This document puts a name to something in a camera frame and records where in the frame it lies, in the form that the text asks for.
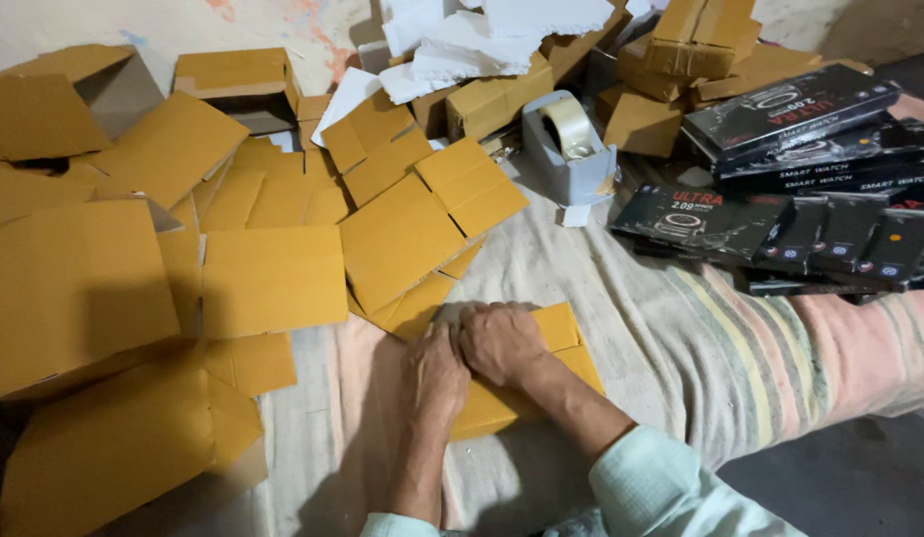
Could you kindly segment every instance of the sleeve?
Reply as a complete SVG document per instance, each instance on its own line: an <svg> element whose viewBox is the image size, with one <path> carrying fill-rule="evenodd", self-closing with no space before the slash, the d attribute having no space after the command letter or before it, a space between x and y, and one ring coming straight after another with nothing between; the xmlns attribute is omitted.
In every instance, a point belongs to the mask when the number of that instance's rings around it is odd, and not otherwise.
<svg viewBox="0 0 924 537"><path fill-rule="evenodd" d="M371 513L360 537L439 537L428 522L392 513Z"/></svg>
<svg viewBox="0 0 924 537"><path fill-rule="evenodd" d="M588 475L609 534L803 535L701 466L687 445L639 425Z"/></svg>

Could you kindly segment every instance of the shirt cuff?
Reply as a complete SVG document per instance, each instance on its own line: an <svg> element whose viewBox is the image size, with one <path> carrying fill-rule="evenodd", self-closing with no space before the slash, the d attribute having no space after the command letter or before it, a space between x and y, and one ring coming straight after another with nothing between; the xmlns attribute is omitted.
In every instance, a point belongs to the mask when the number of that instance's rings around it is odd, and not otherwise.
<svg viewBox="0 0 924 537"><path fill-rule="evenodd" d="M701 460L687 445L639 425L588 474L612 534L645 535L700 486Z"/></svg>
<svg viewBox="0 0 924 537"><path fill-rule="evenodd" d="M392 513L371 513L361 537L439 537L439 530L420 519Z"/></svg>

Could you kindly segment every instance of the cardboard box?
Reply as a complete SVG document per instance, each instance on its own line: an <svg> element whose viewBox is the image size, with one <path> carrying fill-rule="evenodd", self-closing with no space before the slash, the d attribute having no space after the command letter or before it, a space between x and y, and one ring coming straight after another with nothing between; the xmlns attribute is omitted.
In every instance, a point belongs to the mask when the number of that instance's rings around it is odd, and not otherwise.
<svg viewBox="0 0 924 537"><path fill-rule="evenodd" d="M0 226L51 207L89 201L93 185L63 177L0 170Z"/></svg>
<svg viewBox="0 0 924 537"><path fill-rule="evenodd" d="M681 129L684 102L660 102L628 88L622 90L611 120L604 130L604 144L619 151L670 157Z"/></svg>
<svg viewBox="0 0 924 537"><path fill-rule="evenodd" d="M652 38L646 33L618 51L618 79L659 101L671 102L687 92L694 78L647 70L645 53Z"/></svg>
<svg viewBox="0 0 924 537"><path fill-rule="evenodd" d="M757 36L754 0L672 0L654 29L645 67L669 75L718 80L731 72Z"/></svg>
<svg viewBox="0 0 924 537"><path fill-rule="evenodd" d="M429 140L446 138L449 135L449 123L446 118L446 97L458 91L458 84L433 91L412 100L412 115L419 123L422 132Z"/></svg>
<svg viewBox="0 0 924 537"><path fill-rule="evenodd" d="M468 265L475 259L475 254L482 250L487 238L468 247L456 259L446 263L439 271L427 275L418 285L372 315L366 314L352 292L349 292L349 311L404 341L421 336L449 291L462 279Z"/></svg>
<svg viewBox="0 0 924 537"><path fill-rule="evenodd" d="M702 82L694 91L698 101L735 96L818 69L820 60L821 56L814 53L757 43L750 57L731 67L726 79Z"/></svg>
<svg viewBox="0 0 924 537"><path fill-rule="evenodd" d="M571 306L563 302L532 311L532 316L539 323L545 347L595 391L604 394ZM544 416L540 408L516 389L498 388L473 379L468 400L453 423L449 438L452 442L474 439L497 433L516 421L540 421Z"/></svg>
<svg viewBox="0 0 924 537"><path fill-rule="evenodd" d="M43 209L0 229L0 398L121 371L117 353L180 331L146 201Z"/></svg>
<svg viewBox="0 0 924 537"><path fill-rule="evenodd" d="M260 413L203 358L168 354L39 407L7 460L2 535L86 535L204 472L240 467L263 435Z"/></svg>
<svg viewBox="0 0 924 537"><path fill-rule="evenodd" d="M532 54L525 75L472 80L446 97L449 140L481 140L514 121L522 106L552 91L552 68L541 53Z"/></svg>
<svg viewBox="0 0 924 537"><path fill-rule="evenodd" d="M209 104L178 91L90 164L112 179L113 187L102 194L144 192L169 209L211 177L247 132Z"/></svg>
<svg viewBox="0 0 924 537"><path fill-rule="evenodd" d="M296 108L296 119L300 125L300 144L304 152L322 149L319 145L313 143L311 138L316 132L316 126L320 124L320 118L329 106L329 100L333 97L331 93L316 96L301 96L300 103Z"/></svg>
<svg viewBox="0 0 924 537"><path fill-rule="evenodd" d="M207 233L205 337L283 332L348 316L337 226Z"/></svg>
<svg viewBox="0 0 924 537"><path fill-rule="evenodd" d="M205 100L251 134L297 126L301 92L282 47L180 55L174 91Z"/></svg>
<svg viewBox="0 0 924 537"><path fill-rule="evenodd" d="M26 161L107 149L161 101L134 47L39 55L0 72L0 154Z"/></svg>
<svg viewBox="0 0 924 537"><path fill-rule="evenodd" d="M541 40L541 55L545 56L552 67L554 84L564 84L576 79L584 69L588 52L596 45L605 50L614 43L615 38L631 21L632 15L624 8L627 0L609 0L615 10L611 17L598 31L589 31L585 35L551 34Z"/></svg>

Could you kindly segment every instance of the packing tape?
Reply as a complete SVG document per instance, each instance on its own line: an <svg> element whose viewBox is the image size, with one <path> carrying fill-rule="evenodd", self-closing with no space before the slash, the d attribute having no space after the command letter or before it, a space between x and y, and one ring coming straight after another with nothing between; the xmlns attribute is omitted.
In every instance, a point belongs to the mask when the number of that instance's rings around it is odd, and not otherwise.
<svg viewBox="0 0 924 537"><path fill-rule="evenodd" d="M564 96L542 106L539 111L552 138L557 134L554 143L561 148L561 157L565 161L584 159L595 154L591 144L591 121L576 98ZM549 125L554 127L555 133L551 132Z"/></svg>

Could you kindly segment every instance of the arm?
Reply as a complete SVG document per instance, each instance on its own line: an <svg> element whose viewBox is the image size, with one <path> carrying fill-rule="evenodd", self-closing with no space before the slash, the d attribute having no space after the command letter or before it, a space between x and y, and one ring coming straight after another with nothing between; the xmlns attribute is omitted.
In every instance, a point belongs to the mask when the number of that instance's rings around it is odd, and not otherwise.
<svg viewBox="0 0 924 537"><path fill-rule="evenodd" d="M514 303L460 314L465 360L523 391L595 461L589 481L612 535L800 535L702 468L690 447L637 425L545 350Z"/></svg>
<svg viewBox="0 0 924 537"><path fill-rule="evenodd" d="M393 468L386 513L373 513L364 537L437 536L442 461L471 376L453 347L448 323L430 325L405 358L408 419Z"/></svg>

